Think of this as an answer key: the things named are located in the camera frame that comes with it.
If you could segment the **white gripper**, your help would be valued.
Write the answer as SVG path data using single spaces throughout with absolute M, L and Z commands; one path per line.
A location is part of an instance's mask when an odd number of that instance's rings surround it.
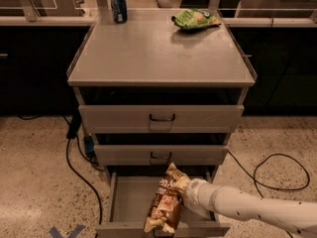
M 173 189 L 183 193 L 190 205 L 209 212 L 215 211 L 214 195 L 218 189 L 217 185 L 201 178 L 182 177 L 173 183 Z

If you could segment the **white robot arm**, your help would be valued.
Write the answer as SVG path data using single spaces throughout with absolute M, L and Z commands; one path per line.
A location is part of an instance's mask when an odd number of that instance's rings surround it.
M 228 218 L 258 220 L 301 238 L 317 238 L 316 203 L 257 197 L 200 178 L 176 179 L 173 187 L 190 204 Z

